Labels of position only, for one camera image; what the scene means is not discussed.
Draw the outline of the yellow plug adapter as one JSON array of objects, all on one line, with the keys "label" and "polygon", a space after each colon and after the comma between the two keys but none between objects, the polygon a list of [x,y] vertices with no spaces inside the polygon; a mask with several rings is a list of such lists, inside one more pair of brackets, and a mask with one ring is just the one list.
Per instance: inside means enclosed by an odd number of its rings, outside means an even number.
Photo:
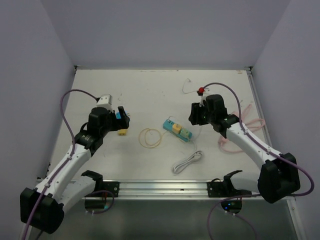
[{"label": "yellow plug adapter", "polygon": [[117,131],[117,134],[119,136],[126,136],[127,135],[128,130],[127,129],[120,129]]}]

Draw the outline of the teal power strip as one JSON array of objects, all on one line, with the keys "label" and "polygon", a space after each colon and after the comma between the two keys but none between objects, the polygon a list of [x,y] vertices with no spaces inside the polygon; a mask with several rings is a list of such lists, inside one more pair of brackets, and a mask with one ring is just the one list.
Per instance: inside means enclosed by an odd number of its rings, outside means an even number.
[{"label": "teal power strip", "polygon": [[190,142],[192,140],[192,132],[182,125],[170,120],[166,119],[162,125],[163,129],[170,132],[180,140],[184,142]]}]

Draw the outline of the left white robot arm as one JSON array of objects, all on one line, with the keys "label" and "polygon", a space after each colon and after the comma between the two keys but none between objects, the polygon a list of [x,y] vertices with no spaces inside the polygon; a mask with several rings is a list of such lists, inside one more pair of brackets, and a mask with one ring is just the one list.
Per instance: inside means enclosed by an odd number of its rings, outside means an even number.
[{"label": "left white robot arm", "polygon": [[54,170],[33,189],[20,194],[20,219],[25,226],[54,233],[63,222],[65,213],[87,195],[104,192],[101,174],[87,170],[74,184],[71,180],[102,146],[109,132],[129,128],[130,118],[122,106],[118,111],[94,107],[79,132],[74,136],[66,155]]}]

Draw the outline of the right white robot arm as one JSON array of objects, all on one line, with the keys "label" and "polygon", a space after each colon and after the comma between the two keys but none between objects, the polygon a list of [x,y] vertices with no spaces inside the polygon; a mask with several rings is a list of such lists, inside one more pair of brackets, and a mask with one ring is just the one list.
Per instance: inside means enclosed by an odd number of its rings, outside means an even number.
[{"label": "right white robot arm", "polygon": [[192,125],[212,125],[215,132],[236,144],[256,164],[259,173],[235,170],[223,180],[211,181],[211,187],[222,196],[258,193],[268,203],[289,196],[300,189],[296,158],[282,154],[256,137],[235,114],[229,114],[219,94],[200,94],[200,102],[191,105],[189,121]]}]

